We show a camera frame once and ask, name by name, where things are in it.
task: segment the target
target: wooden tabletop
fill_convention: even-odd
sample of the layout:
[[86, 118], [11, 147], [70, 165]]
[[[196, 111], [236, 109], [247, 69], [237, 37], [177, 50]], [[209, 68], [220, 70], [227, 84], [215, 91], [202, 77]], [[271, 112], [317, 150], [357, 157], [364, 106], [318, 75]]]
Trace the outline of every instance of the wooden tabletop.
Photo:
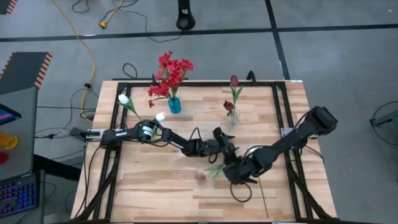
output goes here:
[[[118, 82], [103, 82], [93, 128], [109, 128], [117, 85]], [[292, 116], [296, 122], [301, 115], [309, 110], [304, 85], [301, 82], [286, 81], [286, 86]], [[189, 138], [193, 129], [199, 127], [204, 140], [213, 139], [212, 131], [219, 126], [226, 134], [236, 136], [232, 142], [235, 146], [240, 147], [238, 154], [244, 153], [249, 146], [273, 144], [280, 139], [270, 87], [244, 88], [236, 105], [241, 115], [238, 125], [235, 127], [226, 124], [226, 110], [223, 108], [224, 100], [232, 101], [231, 89], [228, 86], [180, 87], [177, 96], [181, 99], [182, 111], [179, 114], [169, 112], [166, 100], [155, 101], [155, 106], [150, 109], [147, 90], [148, 87], [133, 87], [131, 92], [132, 100], [141, 118], [153, 119], [157, 113], [166, 112], [166, 119], [162, 122], [162, 126], [172, 129], [183, 138]], [[284, 112], [282, 94], [279, 95], [282, 112]], [[138, 121], [132, 112], [128, 112], [128, 127], [133, 127]], [[319, 151], [317, 141], [309, 140], [308, 145]], [[87, 164], [97, 147], [98, 142], [88, 144]], [[103, 157], [104, 149], [100, 149], [95, 155], [91, 168], [89, 201], [98, 189]], [[327, 213], [335, 216], [333, 199], [322, 160], [305, 149], [301, 159], [309, 191]], [[222, 159], [219, 158], [215, 164], [221, 163]], [[268, 217], [258, 184], [250, 184], [253, 197], [246, 203], [239, 203], [232, 198], [229, 182], [222, 173], [215, 180], [208, 179], [205, 184], [199, 184], [196, 179], [197, 174], [215, 164], [209, 164], [207, 157], [186, 157], [173, 146], [154, 147], [124, 142], [111, 221], [263, 222], [295, 220], [283, 154], [274, 162], [272, 169], [261, 176]], [[234, 186], [233, 191], [240, 199], [249, 195], [248, 189], [244, 185]], [[297, 192], [304, 217], [305, 209], [302, 196], [299, 189]], [[83, 171], [76, 193], [72, 218], [79, 209], [84, 194]], [[108, 197], [103, 198], [100, 217], [104, 217], [105, 201]]]

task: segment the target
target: red carnation bouquet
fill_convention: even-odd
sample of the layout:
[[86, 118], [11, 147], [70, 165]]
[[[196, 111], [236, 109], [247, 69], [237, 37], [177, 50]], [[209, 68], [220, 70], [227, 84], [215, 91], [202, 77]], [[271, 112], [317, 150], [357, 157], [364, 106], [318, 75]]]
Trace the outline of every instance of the red carnation bouquet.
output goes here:
[[173, 52], [169, 51], [159, 57], [160, 70], [156, 73], [156, 80], [162, 78], [160, 85], [151, 85], [148, 90], [149, 96], [158, 96], [149, 100], [149, 107], [155, 106], [155, 100], [176, 99], [178, 87], [189, 71], [193, 71], [193, 63], [187, 59], [170, 59]]

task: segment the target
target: glass vase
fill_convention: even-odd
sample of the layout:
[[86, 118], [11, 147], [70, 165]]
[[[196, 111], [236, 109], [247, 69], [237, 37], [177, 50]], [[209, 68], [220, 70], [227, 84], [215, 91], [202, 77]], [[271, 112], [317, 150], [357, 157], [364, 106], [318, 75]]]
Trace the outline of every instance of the glass vase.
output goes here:
[[169, 107], [170, 107], [170, 111], [173, 114], [177, 114], [179, 112], [181, 112], [181, 101], [178, 97], [175, 98], [170, 98], [169, 99]]
[[232, 111], [232, 113], [226, 117], [227, 124], [230, 126], [238, 125], [240, 115], [241, 113], [237, 109]]

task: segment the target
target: yellow object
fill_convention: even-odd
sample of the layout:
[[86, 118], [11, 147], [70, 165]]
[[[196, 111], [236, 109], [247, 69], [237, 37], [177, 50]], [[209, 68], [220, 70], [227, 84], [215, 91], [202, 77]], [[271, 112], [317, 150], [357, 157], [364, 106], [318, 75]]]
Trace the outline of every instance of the yellow object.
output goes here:
[[[86, 43], [84, 43], [84, 41], [82, 41], [82, 40], [79, 38], [79, 36], [78, 36], [77, 33], [76, 33], [75, 28], [73, 27], [72, 23], [71, 23], [70, 20], [68, 19], [67, 15], [65, 15], [65, 13], [63, 13], [62, 9], [57, 5], [57, 3], [55, 3], [54, 0], [51, 0], [51, 1], [52, 1], [53, 4], [58, 8], [58, 10], [62, 13], [62, 15], [64, 16], [64, 18], [67, 20], [67, 22], [69, 23], [70, 27], [71, 27], [72, 30], [73, 30], [73, 33], [74, 33], [75, 36], [76, 36], [76, 39], [78, 39], [78, 40], [85, 46], [85, 48], [86, 48], [88, 54], [89, 54], [90, 57], [91, 57], [91, 61], [93, 62], [93, 70], [91, 71], [91, 77], [90, 77], [90, 79], [88, 80], [88, 83], [91, 84], [91, 81], [92, 81], [92, 79], [93, 79], [93, 77], [94, 77], [94, 74], [95, 74], [95, 61], [94, 61], [93, 53], [91, 53], [91, 51], [90, 51], [90, 49], [87, 47]], [[90, 121], [89, 119], [87, 119], [86, 115], [84, 114], [84, 106], [85, 106], [86, 93], [87, 93], [87, 87], [85, 87], [85, 90], [84, 90], [84, 93], [83, 93], [83, 97], [81, 98], [81, 115], [86, 119], [86, 121], [92, 123], [92, 121]]]
[[14, 149], [18, 145], [17, 136], [0, 132], [0, 148], [1, 149]]
[[111, 15], [109, 16], [109, 18], [108, 18], [107, 20], [105, 20], [104, 22], [99, 22], [99, 26], [100, 26], [102, 29], [105, 29], [105, 28], [106, 28], [106, 24], [107, 24], [108, 21], [113, 17], [113, 14], [114, 14], [117, 10], [119, 10], [119, 8], [123, 5], [123, 2], [124, 2], [124, 0], [121, 0], [121, 1], [120, 1], [120, 4], [116, 7], [116, 9], [114, 9], [114, 10], [112, 11]]

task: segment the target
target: gray floor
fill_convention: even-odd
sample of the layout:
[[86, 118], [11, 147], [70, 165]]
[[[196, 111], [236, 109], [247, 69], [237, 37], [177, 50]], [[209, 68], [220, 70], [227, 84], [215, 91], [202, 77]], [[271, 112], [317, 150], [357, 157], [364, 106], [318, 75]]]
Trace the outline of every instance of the gray floor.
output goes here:
[[[97, 23], [113, 5], [108, 0], [89, 1], [90, 11], [75, 14], [73, 2], [57, 1], [79, 34], [119, 34], [144, 32], [143, 18], [118, 12], [105, 30]], [[398, 22], [396, 1], [372, 0], [272, 0], [279, 27], [347, 26], [392, 24]], [[130, 10], [149, 17], [152, 32], [176, 30], [176, 1], [141, 0]], [[81, 3], [76, 9], [84, 8]], [[263, 0], [192, 0], [197, 20], [195, 30], [268, 28]], [[35, 21], [36, 26], [27, 21]], [[1, 37], [41, 37], [73, 35], [64, 18], [48, 0], [19, 1], [10, 16], [0, 16]], [[345, 30], [281, 33], [280, 38], [291, 79], [303, 80], [312, 106], [327, 106], [339, 120], [338, 128], [321, 138], [326, 172], [340, 218], [352, 221], [396, 223], [398, 220], [398, 148], [382, 142], [373, 133], [369, 118], [375, 109], [398, 94], [397, 29]], [[173, 50], [178, 58], [195, 63], [191, 79], [245, 78], [253, 70], [257, 78], [283, 79], [274, 39], [266, 34], [191, 35], [157, 44], [147, 38], [87, 40], [93, 51], [97, 72], [93, 91], [101, 82], [123, 77], [121, 67], [133, 63], [140, 77], [157, 71], [157, 57]], [[91, 61], [78, 41], [1, 42], [0, 62], [15, 51], [53, 51], [54, 57], [39, 91], [39, 105], [68, 106], [72, 93], [83, 87], [91, 73]], [[79, 106], [81, 93], [73, 105]], [[95, 107], [96, 97], [88, 97], [86, 107]], [[397, 109], [392, 105], [381, 113]], [[64, 126], [68, 110], [43, 110], [38, 113], [37, 130]], [[90, 125], [73, 113], [69, 126], [81, 129]], [[390, 141], [393, 130], [382, 130]], [[75, 139], [43, 140], [35, 152], [48, 158], [83, 149]], [[67, 164], [82, 161], [81, 154], [60, 159]], [[46, 223], [66, 220], [64, 200], [76, 189], [76, 183], [47, 177], [57, 185], [55, 195], [46, 205]], [[68, 198], [69, 209], [74, 193]]]

